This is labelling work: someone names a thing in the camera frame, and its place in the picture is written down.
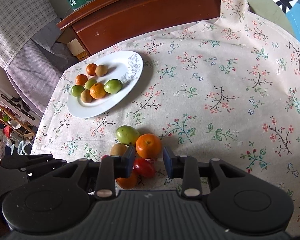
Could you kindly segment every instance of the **orange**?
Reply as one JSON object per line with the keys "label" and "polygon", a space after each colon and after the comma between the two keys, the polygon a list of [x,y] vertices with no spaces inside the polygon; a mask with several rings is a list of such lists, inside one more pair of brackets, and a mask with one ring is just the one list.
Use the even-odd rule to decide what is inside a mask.
{"label": "orange", "polygon": [[90,88],[90,95],[94,99],[103,98],[106,95],[105,85],[101,84],[101,83],[96,83],[96,84],[92,85],[92,87]]}
{"label": "orange", "polygon": [[80,75],[77,75],[77,77],[75,78],[75,83],[77,85],[81,85],[81,86],[84,86],[84,84],[88,81],[88,78],[86,75],[84,74],[80,74]]}
{"label": "orange", "polygon": [[161,152],[161,141],[158,136],[147,133],[141,135],[136,141],[138,155],[144,159],[153,159]]}
{"label": "orange", "polygon": [[86,67],[86,72],[87,72],[88,75],[90,75],[90,76],[95,76],[95,75],[96,75],[96,68],[97,68],[97,65],[94,64],[94,63],[91,63],[91,64],[89,64],[89,65]]}
{"label": "orange", "polygon": [[120,188],[132,189],[137,185],[138,176],[137,173],[134,170],[132,170],[129,178],[117,178],[115,181],[117,182]]}

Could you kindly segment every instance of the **plate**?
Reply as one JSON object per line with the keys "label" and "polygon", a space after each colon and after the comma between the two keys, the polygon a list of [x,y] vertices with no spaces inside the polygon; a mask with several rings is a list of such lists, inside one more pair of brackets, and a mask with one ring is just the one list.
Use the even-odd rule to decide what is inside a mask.
{"label": "plate", "polygon": [[120,79],[123,88],[116,94],[106,94],[102,99],[84,103],[81,98],[68,95],[67,108],[70,114],[78,118],[94,117],[108,111],[124,99],[138,82],[142,69],[143,60],[141,56],[133,51],[118,51],[94,62],[97,65],[106,65],[108,73],[103,77],[97,77],[98,83],[106,84],[110,79]]}

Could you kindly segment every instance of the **wooden cabinet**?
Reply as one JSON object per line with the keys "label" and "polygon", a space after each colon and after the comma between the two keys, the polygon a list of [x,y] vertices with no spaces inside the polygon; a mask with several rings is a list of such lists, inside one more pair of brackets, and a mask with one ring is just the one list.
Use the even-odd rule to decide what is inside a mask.
{"label": "wooden cabinet", "polygon": [[58,23],[88,54],[143,33],[220,16],[220,0],[93,0]]}

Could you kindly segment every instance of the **metal screw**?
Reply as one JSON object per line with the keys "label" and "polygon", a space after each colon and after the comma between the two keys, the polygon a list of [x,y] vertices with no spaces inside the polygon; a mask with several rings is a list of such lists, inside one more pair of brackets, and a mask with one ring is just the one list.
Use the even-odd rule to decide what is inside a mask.
{"label": "metal screw", "polygon": [[184,193],[187,197],[196,197],[200,195],[200,191],[196,188],[187,188]]}
{"label": "metal screw", "polygon": [[112,194],[113,194],[112,191],[109,189],[101,189],[97,191],[98,197],[111,197]]}

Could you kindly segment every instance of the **floral tablecloth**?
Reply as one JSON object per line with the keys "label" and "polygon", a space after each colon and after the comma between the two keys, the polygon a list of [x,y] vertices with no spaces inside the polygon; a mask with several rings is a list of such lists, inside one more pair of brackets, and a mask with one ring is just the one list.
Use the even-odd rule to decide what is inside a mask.
{"label": "floral tablecloth", "polygon": [[[119,50],[143,58],[135,88],[100,116],[72,117],[66,100],[75,77]],[[53,93],[32,154],[100,161],[125,124],[157,134],[176,155],[221,158],[282,188],[295,204],[288,232],[300,234],[300,43],[250,13],[246,0],[221,0],[220,18],[143,34],[72,66]],[[137,189],[180,191],[181,179],[167,177],[161,158],[155,168],[155,179],[139,179]],[[209,192],[206,179],[202,187]]]}

